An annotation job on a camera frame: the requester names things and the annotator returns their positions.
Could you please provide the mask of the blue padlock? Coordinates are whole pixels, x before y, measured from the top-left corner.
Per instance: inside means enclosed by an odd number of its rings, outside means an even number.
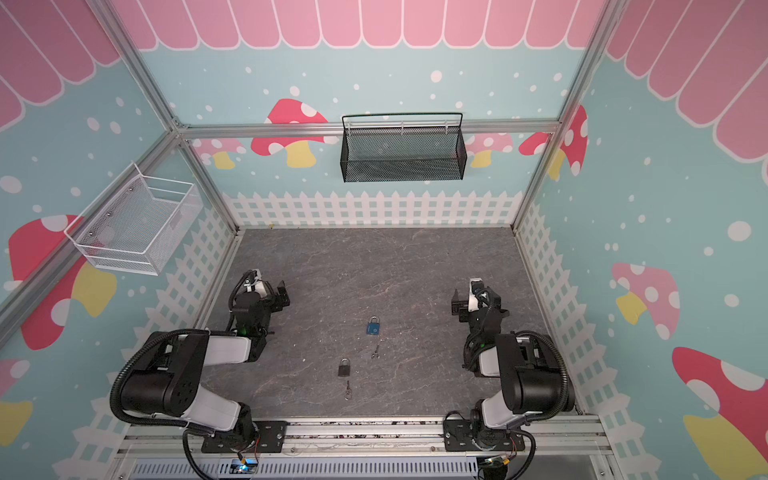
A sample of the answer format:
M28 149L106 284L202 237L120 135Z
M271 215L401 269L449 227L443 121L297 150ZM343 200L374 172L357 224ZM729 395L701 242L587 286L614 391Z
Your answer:
M380 320L377 316L372 316L366 325L367 335L378 335L380 333Z

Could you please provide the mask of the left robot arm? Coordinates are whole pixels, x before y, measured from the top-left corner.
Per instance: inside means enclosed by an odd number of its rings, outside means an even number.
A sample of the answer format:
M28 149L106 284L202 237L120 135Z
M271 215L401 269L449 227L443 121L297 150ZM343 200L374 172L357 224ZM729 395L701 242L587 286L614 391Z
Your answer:
M178 329L152 333L113 382L109 405L119 420L180 427L233 451L260 439L251 408L213 393L203 371L256 362L268 343L271 317L290 305L283 281L272 285L258 269L246 271L227 300L223 330Z

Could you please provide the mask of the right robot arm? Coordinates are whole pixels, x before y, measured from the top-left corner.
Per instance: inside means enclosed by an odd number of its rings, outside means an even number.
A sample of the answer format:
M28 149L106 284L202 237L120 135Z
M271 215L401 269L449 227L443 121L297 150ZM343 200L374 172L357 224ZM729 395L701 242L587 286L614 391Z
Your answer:
M552 338L528 330L502 332L510 312L482 280L469 282L466 300L453 296L451 314L469 327L462 368L499 380L500 390L479 400L467 419L456 413L444 417L448 451L520 451L521 427L574 409L575 389Z

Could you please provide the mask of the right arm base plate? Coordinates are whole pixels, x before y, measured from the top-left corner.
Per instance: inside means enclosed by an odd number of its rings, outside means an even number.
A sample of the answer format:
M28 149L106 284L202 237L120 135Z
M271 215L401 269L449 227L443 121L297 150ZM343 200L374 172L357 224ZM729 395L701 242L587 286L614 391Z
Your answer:
M490 429L482 422L448 418L442 422L444 448L448 452L521 452L525 441L519 434Z

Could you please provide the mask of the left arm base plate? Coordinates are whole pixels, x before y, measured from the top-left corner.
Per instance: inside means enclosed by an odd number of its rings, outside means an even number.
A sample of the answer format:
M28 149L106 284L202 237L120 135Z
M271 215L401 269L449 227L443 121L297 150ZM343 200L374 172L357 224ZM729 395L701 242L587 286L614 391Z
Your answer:
M228 432L217 432L203 440L205 454L250 452L280 453L286 439L288 423L285 421L252 421L238 424Z

